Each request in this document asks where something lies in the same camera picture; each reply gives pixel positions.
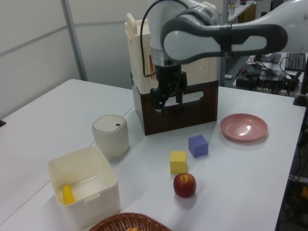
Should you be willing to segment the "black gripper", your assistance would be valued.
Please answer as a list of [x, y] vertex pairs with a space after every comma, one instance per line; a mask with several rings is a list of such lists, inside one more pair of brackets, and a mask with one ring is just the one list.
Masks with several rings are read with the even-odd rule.
[[167, 101], [166, 94], [175, 93], [176, 102], [182, 104], [183, 94], [187, 88], [187, 75], [186, 72], [181, 70], [181, 65], [176, 64], [159, 66], [156, 78], [158, 88], [150, 90], [150, 103], [151, 107], [164, 117], [164, 107]]

